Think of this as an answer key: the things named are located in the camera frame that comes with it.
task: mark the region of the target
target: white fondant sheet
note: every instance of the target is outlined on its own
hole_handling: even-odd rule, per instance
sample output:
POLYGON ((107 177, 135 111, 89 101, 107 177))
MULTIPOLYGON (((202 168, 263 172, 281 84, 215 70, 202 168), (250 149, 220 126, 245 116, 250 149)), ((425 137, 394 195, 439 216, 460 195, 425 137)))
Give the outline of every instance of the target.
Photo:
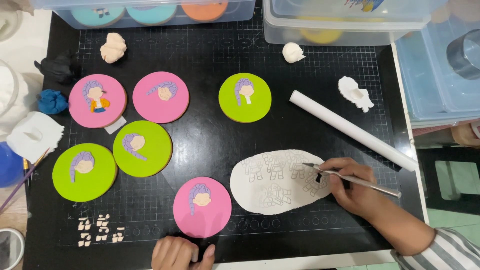
POLYGON ((303 163, 324 161, 302 150, 266 152, 237 163, 230 176, 230 189, 247 211, 275 215, 308 205, 330 194, 325 177, 303 163))

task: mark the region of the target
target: purple fondant hair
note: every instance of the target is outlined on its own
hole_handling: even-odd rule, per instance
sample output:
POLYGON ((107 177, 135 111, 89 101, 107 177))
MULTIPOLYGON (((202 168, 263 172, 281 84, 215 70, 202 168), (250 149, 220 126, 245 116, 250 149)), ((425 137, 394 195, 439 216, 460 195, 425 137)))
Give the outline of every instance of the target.
POLYGON ((195 205, 193 204, 193 199, 195 199, 195 196, 197 196, 197 194, 199 193, 208 193, 210 197, 212 196, 212 194, 210 193, 210 189, 208 189, 208 187, 205 184, 196 184, 188 194, 188 203, 190 205, 190 215, 192 216, 195 211, 195 205))
POLYGON ((92 102, 90 101, 90 98, 87 97, 88 90, 90 90, 91 88, 97 87, 97 86, 100 87, 100 89, 103 91, 103 86, 99 82, 97 82, 96 80, 88 81, 85 84, 85 86, 82 88, 82 95, 84 96, 85 102, 87 103, 89 109, 90 109, 90 106, 91 106, 92 102))
POLYGON ((235 84, 235 96, 237 97, 237 103, 239 106, 241 105, 239 91, 242 86, 251 86, 253 88, 253 83, 249 79, 242 78, 235 84))
POLYGON ((131 146, 131 141, 133 140, 133 137, 135 136, 140 136, 137 133, 131 133, 131 134, 126 134, 125 137, 122 139, 121 144, 123 145, 123 148, 130 154, 132 154, 134 157, 141 159, 141 160, 147 160, 146 157, 140 155, 136 151, 133 150, 133 147, 131 146))
POLYGON ((77 166, 82 160, 91 161, 92 166, 95 165, 95 159, 93 158, 92 153, 86 151, 78 153, 70 163, 70 182, 72 183, 75 182, 75 166, 77 166))
POLYGON ((172 93, 172 96, 170 98, 174 97, 175 94, 177 93, 178 87, 174 82, 162 82, 161 84, 154 86, 150 90, 148 90, 147 96, 155 92, 157 89, 164 88, 164 87, 167 87, 170 93, 172 93))
POLYGON ((154 8, 156 8, 156 7, 136 7, 136 8, 133 8, 133 9, 144 11, 144 10, 150 10, 150 9, 154 9, 154 8))

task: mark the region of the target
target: person's left hand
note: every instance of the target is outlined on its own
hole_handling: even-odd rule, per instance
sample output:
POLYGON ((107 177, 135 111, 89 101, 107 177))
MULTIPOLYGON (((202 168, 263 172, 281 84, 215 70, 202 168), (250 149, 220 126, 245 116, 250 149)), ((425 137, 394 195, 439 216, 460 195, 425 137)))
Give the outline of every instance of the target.
POLYGON ((156 242, 152 253, 153 270, 211 270, 215 261, 215 245, 210 245, 201 262, 198 246, 181 237, 167 236, 156 242))

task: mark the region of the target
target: plastic storage box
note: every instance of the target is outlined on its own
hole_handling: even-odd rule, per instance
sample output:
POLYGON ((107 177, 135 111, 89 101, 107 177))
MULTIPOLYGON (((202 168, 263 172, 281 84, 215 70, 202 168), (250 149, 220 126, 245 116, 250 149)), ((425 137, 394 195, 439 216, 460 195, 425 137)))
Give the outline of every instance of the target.
MULTIPOLYGON (((425 29, 396 42, 412 119, 480 116, 480 79, 467 80, 456 74, 446 57, 450 42, 478 28, 480 1, 450 0, 432 14, 425 29)), ((478 53, 473 55, 480 57, 480 46, 476 46, 478 53)))
POLYGON ((76 29, 249 20, 255 0, 32 0, 76 29))
POLYGON ((275 13, 273 0, 263 0, 264 31, 268 43, 323 46, 389 45, 410 31, 418 31, 430 15, 418 19, 311 17, 275 13))
POLYGON ((416 19, 447 0, 272 0, 276 14, 292 16, 416 19))

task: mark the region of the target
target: orange fondant jacket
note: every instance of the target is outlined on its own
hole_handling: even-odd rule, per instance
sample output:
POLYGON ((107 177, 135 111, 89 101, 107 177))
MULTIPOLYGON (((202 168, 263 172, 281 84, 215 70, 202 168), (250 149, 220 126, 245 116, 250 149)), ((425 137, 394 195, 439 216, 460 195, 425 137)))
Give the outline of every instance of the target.
MULTIPOLYGON (((103 108, 106 108, 108 106, 110 106, 110 101, 104 99, 104 98, 101 98, 100 99, 100 104, 102 104, 102 107, 103 108)), ((92 105, 90 106, 90 111, 93 112, 93 110, 95 109, 96 107, 96 101, 95 100, 92 100, 92 105)))

